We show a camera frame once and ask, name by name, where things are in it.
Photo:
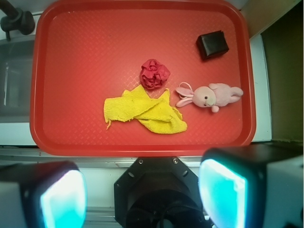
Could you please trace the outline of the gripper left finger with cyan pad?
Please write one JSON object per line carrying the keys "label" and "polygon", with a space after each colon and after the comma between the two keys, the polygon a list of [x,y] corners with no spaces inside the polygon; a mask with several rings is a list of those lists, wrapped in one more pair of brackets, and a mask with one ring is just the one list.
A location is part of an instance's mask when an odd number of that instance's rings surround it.
{"label": "gripper left finger with cyan pad", "polygon": [[87,187],[75,163],[17,163],[0,168],[2,228],[81,228]]}

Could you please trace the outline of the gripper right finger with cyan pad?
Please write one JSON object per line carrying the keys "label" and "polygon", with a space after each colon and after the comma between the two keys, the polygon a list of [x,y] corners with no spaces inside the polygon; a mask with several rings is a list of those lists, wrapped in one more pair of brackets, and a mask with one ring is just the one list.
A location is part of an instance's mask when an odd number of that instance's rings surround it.
{"label": "gripper right finger with cyan pad", "polygon": [[217,228],[301,228],[304,149],[293,144],[212,148],[201,159],[198,187]]}

